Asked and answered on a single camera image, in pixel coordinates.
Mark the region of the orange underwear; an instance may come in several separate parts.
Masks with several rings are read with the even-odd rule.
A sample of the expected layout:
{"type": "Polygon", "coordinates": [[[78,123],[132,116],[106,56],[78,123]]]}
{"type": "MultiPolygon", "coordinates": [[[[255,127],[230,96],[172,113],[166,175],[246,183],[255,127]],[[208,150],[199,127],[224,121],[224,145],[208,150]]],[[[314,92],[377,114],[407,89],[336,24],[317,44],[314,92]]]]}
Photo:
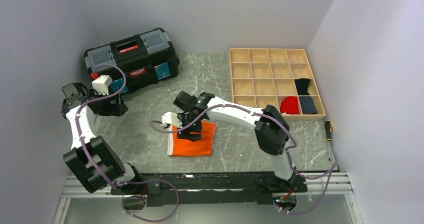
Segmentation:
{"type": "Polygon", "coordinates": [[[202,127],[202,138],[194,142],[178,138],[178,133],[168,134],[167,155],[172,157],[210,156],[217,126],[202,121],[202,127]]]}

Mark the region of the wooden compartment tray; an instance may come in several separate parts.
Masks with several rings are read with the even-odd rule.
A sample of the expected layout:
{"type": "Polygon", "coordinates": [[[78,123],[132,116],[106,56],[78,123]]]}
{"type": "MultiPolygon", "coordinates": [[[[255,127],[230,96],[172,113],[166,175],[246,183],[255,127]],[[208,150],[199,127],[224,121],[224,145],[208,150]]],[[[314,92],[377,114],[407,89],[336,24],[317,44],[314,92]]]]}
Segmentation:
{"type": "Polygon", "coordinates": [[[304,49],[231,48],[229,66],[232,100],[236,104],[265,108],[274,106],[288,96],[298,100],[299,114],[281,114],[286,120],[322,120],[326,116],[312,68],[304,49]],[[295,79],[311,80],[308,92],[318,114],[302,113],[295,79]]]}

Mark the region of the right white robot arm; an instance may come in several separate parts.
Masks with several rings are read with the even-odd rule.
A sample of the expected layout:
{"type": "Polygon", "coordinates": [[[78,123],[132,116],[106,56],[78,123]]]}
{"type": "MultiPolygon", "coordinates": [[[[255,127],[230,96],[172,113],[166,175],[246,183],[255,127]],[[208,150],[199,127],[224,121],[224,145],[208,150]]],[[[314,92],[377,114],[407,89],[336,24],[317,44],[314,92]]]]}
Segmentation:
{"type": "Polygon", "coordinates": [[[289,139],[289,125],[272,105],[265,108],[247,107],[225,101],[210,93],[198,97],[181,91],[173,104],[180,113],[170,113],[176,136],[198,141],[202,138],[202,120],[219,120],[254,131],[259,148],[270,155],[276,176],[276,187],[287,192],[295,185],[293,166],[285,145],[289,139]]]}

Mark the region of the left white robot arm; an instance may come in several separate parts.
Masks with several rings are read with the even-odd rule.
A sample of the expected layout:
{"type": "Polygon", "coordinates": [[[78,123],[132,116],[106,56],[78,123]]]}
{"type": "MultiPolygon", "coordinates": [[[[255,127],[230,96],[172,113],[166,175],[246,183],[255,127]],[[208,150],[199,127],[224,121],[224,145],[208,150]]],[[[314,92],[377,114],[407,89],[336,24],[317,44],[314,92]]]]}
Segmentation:
{"type": "Polygon", "coordinates": [[[72,146],[63,160],[71,172],[89,193],[107,186],[114,188],[114,195],[141,192],[144,181],[137,169],[124,164],[95,127],[97,116],[119,117],[128,111],[121,96],[98,100],[100,94],[82,83],[68,84],[62,91],[61,114],[72,131],[72,146]]]}

